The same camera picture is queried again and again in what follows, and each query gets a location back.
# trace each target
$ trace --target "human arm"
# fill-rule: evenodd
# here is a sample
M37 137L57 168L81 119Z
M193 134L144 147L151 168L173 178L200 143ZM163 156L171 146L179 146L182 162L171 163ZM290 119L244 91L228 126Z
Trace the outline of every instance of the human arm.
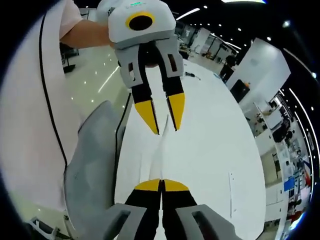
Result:
M77 49L112 44L108 25L83 19L73 0L66 1L59 36L63 44Z
M90 20L79 21L60 41L76 49L111 45L107 25Z

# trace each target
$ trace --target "white table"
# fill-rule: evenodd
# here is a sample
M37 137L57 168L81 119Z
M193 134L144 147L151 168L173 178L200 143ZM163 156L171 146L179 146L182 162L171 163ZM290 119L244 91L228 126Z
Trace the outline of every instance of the white table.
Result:
M201 80L182 79L185 106L175 132L170 117L165 128L169 110L159 69L147 69L160 135L151 132L132 105L115 202L124 203L140 182L171 179L188 186L197 204L207 204L232 222L240 238L255 240L264 228L266 190L254 136L236 100L212 71L187 60L184 70Z

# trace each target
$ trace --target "ceiling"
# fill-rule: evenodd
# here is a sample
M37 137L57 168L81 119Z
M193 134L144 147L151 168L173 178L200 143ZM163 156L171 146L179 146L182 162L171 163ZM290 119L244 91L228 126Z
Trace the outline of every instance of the ceiling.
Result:
M258 37L266 40L267 37L271 37L271 44L294 53L312 72L317 72L320 67L319 56L311 54L319 50L318 40L313 31L318 14L317 7L314 7L315 3L309 1L309 4L301 4L300 1L289 0L268 0L267 4L224 3L221 0L197 0L188 3L163 1L168 4L176 18L195 8L200 8L199 11L180 21L193 26L196 24L197 28L205 27L217 36L222 35L223 40L235 44L244 51L240 54L245 54L252 39ZM100 0L74 0L74 2L80 8L86 6L96 8ZM283 22L286 20L290 20L291 25L283 28Z

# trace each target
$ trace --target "person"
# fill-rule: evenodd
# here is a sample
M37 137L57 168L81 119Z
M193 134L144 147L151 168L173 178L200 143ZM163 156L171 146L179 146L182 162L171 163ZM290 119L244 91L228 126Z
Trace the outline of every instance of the person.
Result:
M302 202L301 199L299 199L298 201L291 201L288 204L288 209L291 209L292 207L295 208L296 206L300 205Z
M288 116L285 116L281 126L277 128L272 134L276 143L281 143L281 141L286 137L287 132L290 129L290 126L290 119Z
M305 166L304 161L301 158L299 158L299 160L296 162L297 169L302 170L304 168L304 166Z
M226 57L225 64L219 74L220 78L223 80L224 83L230 78L230 76L234 72L232 70L232 67L235 65L236 65L236 53L232 51L231 55Z
M285 143L289 146L290 145L290 139L292 139L292 137L294 136L295 134L295 130L293 131L288 131L284 137L284 141Z
M102 16L113 3L101 1ZM83 19L73 0L59 1L34 23L2 82L0 166L10 194L64 211L64 169L73 158L81 118L66 87L59 40L72 48L112 45L108 25Z

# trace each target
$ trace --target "white cabinet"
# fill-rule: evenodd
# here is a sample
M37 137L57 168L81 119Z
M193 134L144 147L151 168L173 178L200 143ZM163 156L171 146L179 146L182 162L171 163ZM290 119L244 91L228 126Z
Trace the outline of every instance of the white cabinet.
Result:
M264 132L258 135L255 138L255 143L258 147L260 156L266 154L275 147L275 141L269 129L266 129Z
M284 186L280 182L276 185L267 187L265 189L266 205L275 204L284 200Z
M287 214L287 210L284 209L284 201L267 205L265 209L265 221L280 219L284 214Z

